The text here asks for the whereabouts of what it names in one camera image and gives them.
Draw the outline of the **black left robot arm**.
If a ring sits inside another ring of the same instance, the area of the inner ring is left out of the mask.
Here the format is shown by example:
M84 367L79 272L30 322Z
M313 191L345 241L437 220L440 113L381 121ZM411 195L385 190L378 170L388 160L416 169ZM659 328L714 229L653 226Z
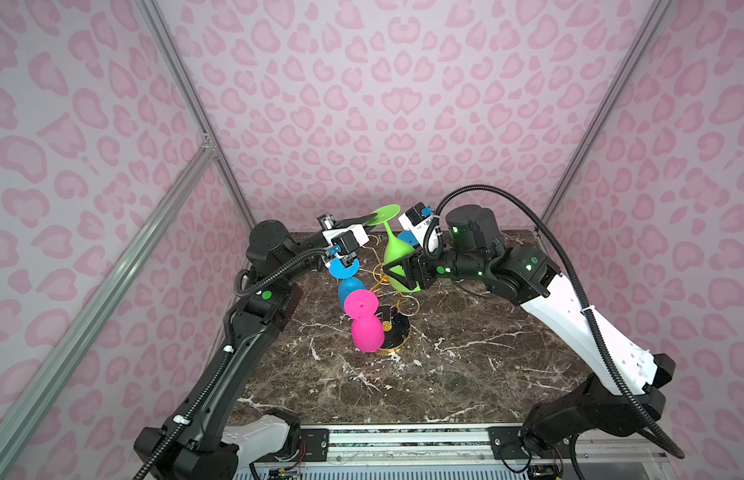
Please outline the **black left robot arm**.
M223 341L196 385L162 426L146 427L134 443L142 461L138 479L231 479L240 466L266 456L299 462L305 448L299 418L271 410L246 425L242 439L226 443L230 414L260 360L289 323L303 291L300 276L349 266L369 240L381 214L337 220L319 217L320 231L297 242L277 220L249 234L250 266L234 280L235 303L223 315Z

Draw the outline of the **green wine glass front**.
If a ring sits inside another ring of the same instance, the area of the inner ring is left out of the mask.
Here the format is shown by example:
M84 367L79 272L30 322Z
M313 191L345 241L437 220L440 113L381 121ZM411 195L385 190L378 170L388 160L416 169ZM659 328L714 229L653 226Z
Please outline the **green wine glass front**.
M384 252L384 265L385 266L391 262L394 262L403 257L406 257L415 251L415 248L413 246L397 238L393 234L393 231L390 227L389 222L399 214L400 210L401 208L397 204L390 204L390 205L380 207L374 211L375 216L371 220L368 220L365 223L366 226L370 226L370 227L374 227L377 225L383 225L385 227L385 230L388 236L388 243L387 243L387 246ZM414 288L407 288L404 284L398 281L398 277L403 278L405 276L405 272L401 265L395 265L391 267L390 270L394 274L396 274L396 276L392 276L391 274L386 274L389 280L389 284L394 290L397 290L402 293L412 293L412 292L418 292L420 290L420 287L418 285L415 285Z

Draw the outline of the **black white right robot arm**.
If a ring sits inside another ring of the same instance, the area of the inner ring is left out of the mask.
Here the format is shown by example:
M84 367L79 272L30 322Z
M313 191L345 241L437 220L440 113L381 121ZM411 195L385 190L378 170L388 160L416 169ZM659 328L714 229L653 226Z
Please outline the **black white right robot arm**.
M665 406L660 389L672 380L674 361L640 347L582 303L555 261L533 245L507 246L492 211L478 205L447 214L447 240L421 203L397 220L402 232L390 239L383 267L395 288L416 292L439 279L479 281L540 320L592 371L573 391L536 404L510 447L543 457L565 440L600 430L616 437L639 434L683 457L657 424Z

